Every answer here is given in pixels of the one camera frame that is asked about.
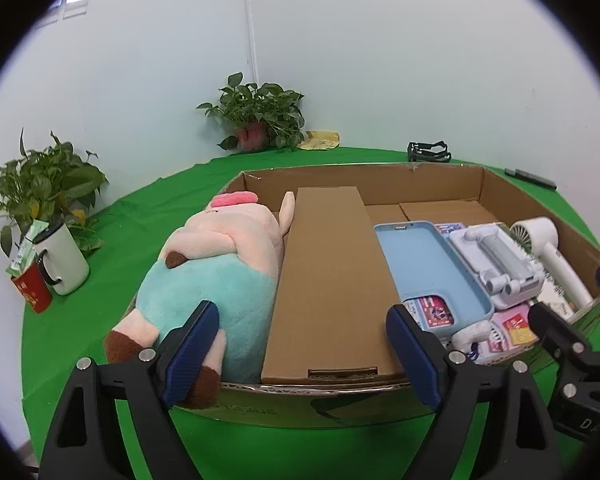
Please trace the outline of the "large cardboard box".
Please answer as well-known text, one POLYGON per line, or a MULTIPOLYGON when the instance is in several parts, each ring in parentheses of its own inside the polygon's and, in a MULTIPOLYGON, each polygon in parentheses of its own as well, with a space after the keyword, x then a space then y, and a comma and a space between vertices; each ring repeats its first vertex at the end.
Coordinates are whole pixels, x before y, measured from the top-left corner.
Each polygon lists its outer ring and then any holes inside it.
MULTIPOLYGON (((516 184, 479 166, 368 164, 247 170, 218 192, 250 191, 277 209, 286 192, 299 188, 345 188, 360 193, 374 227, 400 220, 512 224, 552 211, 516 184)), ((396 422, 425 415, 404 375, 355 384, 222 385, 204 417, 278 428, 336 428, 396 422)))

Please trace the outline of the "white crumpled tissue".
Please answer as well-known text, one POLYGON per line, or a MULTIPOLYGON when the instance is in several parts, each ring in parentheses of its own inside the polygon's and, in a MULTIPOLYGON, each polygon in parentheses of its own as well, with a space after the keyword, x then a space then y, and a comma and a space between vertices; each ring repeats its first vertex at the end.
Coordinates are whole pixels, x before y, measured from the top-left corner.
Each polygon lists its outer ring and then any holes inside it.
POLYGON ((471 356, 476 352, 480 342, 487 341, 490 337, 492 324, 488 320, 482 320, 465 326, 456 332, 451 338, 451 346, 454 350, 471 356))

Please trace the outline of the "light blue phone case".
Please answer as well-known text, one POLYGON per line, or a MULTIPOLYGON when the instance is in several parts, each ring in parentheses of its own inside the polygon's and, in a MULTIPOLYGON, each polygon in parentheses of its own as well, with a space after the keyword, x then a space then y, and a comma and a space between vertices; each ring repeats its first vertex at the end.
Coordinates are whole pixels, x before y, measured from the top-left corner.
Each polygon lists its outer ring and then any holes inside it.
POLYGON ((422 330, 448 340, 492 318, 490 296, 432 223, 381 223, 374 232, 399 298, 422 330))

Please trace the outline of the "black remote bar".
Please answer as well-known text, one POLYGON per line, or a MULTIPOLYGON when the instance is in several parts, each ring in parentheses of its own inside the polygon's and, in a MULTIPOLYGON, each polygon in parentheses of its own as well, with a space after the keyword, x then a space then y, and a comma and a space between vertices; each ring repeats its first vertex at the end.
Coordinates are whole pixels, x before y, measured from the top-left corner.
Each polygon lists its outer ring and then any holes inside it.
POLYGON ((551 191, 557 190, 557 184, 554 181, 537 176, 536 174, 530 174, 530 172, 528 171, 505 168, 504 174, 506 174, 507 177, 511 177, 519 181, 528 182, 537 185, 540 188, 547 188, 551 191))

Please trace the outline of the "colourful board game box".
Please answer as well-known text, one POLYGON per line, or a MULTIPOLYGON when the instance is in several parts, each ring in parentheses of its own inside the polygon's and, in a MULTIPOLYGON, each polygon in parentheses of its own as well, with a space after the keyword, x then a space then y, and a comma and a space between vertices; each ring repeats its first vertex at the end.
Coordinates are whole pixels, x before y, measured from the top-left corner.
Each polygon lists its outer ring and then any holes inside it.
MULTIPOLYGON (((463 223, 438 223, 435 227, 449 243, 449 235, 453 231, 468 228, 463 223)), ((492 324, 490 337, 487 341, 480 342, 476 352, 470 358, 483 363, 491 362, 504 356, 507 352, 512 352, 535 341, 535 336, 532 335, 529 328, 527 313, 517 309, 503 311, 494 309, 492 318, 489 320, 492 324)), ((440 340, 445 347, 452 348, 451 338, 440 340)))

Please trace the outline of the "potted plant pink pot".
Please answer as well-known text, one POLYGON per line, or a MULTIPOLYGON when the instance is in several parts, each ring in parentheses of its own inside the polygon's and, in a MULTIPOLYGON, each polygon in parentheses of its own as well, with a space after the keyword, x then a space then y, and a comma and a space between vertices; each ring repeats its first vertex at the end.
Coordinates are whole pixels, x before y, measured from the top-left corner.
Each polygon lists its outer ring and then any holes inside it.
POLYGON ((202 102, 197 110, 228 131, 218 144, 223 151, 260 152, 268 148, 295 150, 304 140, 304 95, 276 82, 245 82, 242 72, 230 74, 218 102, 202 102))

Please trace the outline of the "white handheld fan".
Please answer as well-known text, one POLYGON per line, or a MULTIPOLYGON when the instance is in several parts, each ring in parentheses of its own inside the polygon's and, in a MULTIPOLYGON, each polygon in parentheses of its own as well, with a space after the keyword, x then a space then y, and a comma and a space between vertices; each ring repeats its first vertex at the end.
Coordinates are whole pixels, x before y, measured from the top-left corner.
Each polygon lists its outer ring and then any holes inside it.
POLYGON ((558 250, 558 232, 550 218, 536 217, 517 221, 510 227, 510 232, 527 252, 531 252, 543 263, 578 310, 590 305, 593 301, 592 295, 558 250))

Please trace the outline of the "green white medicine box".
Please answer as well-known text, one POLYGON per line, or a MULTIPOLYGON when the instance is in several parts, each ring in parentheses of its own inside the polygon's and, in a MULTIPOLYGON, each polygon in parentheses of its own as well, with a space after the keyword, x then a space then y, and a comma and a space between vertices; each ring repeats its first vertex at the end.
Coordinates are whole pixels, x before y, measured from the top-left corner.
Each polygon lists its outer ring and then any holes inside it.
MULTIPOLYGON (((512 237, 512 233, 510 232, 510 229, 506 229, 505 226, 500 226, 500 227, 513 239, 514 242, 516 242, 522 249, 524 249, 521 246, 521 244, 519 244, 512 237)), ((528 254, 530 256, 534 257, 536 260, 538 260, 539 263, 541 263, 543 266, 543 263, 538 258, 536 258, 535 255, 532 255, 531 252, 528 252, 528 254)), ((522 311, 528 312, 532 306, 542 302, 542 304, 545 304, 547 307, 552 309, 555 313, 560 315, 564 320, 568 321, 573 316, 573 313, 577 312, 578 309, 574 306, 574 304, 566 296, 566 293, 562 289, 562 286, 560 286, 554 280, 554 278, 550 275, 550 272, 548 272, 545 269, 545 266, 543 266, 543 268, 544 268, 544 273, 545 273, 545 282, 544 282, 544 286, 542 288, 542 292, 539 294, 539 296, 531 299, 530 301, 523 302, 522 304, 518 304, 518 306, 509 308, 507 310, 517 309, 520 312, 522 312, 522 311)))

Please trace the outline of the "black clip stand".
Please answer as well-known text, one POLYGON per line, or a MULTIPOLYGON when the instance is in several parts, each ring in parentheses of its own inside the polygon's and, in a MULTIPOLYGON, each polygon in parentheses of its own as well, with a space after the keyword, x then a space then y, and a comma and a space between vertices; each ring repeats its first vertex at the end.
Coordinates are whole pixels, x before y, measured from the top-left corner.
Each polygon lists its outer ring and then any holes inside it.
POLYGON ((444 141, 436 143, 410 142, 407 144, 406 156, 409 162, 441 162, 446 164, 452 159, 448 144, 444 141))

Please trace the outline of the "pink pig plush toy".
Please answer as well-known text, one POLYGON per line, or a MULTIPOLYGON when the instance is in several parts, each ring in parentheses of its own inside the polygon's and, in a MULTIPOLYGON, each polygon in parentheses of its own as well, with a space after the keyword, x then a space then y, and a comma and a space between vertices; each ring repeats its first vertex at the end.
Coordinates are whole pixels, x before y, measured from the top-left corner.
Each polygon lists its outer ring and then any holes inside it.
POLYGON ((218 307, 220 328, 181 406, 210 408, 223 382, 259 382, 294 206, 293 192, 277 212, 253 192, 214 196, 166 239, 104 340, 108 362, 129 361, 160 344, 208 300, 218 307))

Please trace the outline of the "potted plant at left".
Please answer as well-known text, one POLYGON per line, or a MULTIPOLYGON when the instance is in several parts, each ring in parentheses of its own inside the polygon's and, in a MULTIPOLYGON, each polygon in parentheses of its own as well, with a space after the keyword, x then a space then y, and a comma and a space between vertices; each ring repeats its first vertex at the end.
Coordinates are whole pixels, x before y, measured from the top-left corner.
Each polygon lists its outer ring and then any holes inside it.
POLYGON ((65 222, 83 255, 104 242, 94 230, 91 213, 108 183, 92 163, 93 152, 80 156, 56 134, 41 151, 19 144, 20 156, 0 167, 0 252, 9 256, 19 247, 35 220, 65 222))

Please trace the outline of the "white folding phone stand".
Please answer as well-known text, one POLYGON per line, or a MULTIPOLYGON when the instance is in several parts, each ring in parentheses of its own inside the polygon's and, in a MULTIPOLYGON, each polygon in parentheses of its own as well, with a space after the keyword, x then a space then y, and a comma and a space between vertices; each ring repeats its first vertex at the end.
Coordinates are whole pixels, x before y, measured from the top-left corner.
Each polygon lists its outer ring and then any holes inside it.
POLYGON ((449 241, 491 298, 507 310, 539 296, 544 268, 496 223, 453 231, 449 241))

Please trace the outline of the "yellow cloth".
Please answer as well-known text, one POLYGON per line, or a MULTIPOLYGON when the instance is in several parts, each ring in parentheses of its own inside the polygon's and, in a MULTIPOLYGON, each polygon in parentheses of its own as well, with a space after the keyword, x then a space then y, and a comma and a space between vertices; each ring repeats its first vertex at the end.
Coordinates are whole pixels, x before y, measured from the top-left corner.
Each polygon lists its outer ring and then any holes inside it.
POLYGON ((330 130, 308 130, 306 137, 298 145, 303 151, 329 151, 340 145, 340 133, 330 130))

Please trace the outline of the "red cup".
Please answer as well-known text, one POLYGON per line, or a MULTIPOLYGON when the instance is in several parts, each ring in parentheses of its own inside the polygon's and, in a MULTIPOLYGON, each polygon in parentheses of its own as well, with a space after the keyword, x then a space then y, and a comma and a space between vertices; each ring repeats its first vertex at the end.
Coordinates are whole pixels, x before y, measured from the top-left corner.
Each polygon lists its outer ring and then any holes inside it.
POLYGON ((18 278, 12 278, 12 284, 35 313, 44 312, 52 303, 52 294, 35 262, 18 278))

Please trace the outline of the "cardboard divider panel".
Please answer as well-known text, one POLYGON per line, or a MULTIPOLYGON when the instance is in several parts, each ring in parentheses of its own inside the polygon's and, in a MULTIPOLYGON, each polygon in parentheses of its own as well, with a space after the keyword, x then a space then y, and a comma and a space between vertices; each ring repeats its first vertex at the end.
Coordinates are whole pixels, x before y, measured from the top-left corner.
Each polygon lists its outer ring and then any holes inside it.
POLYGON ((385 320, 399 295, 360 193, 299 188, 262 382, 385 382, 403 374, 385 320))

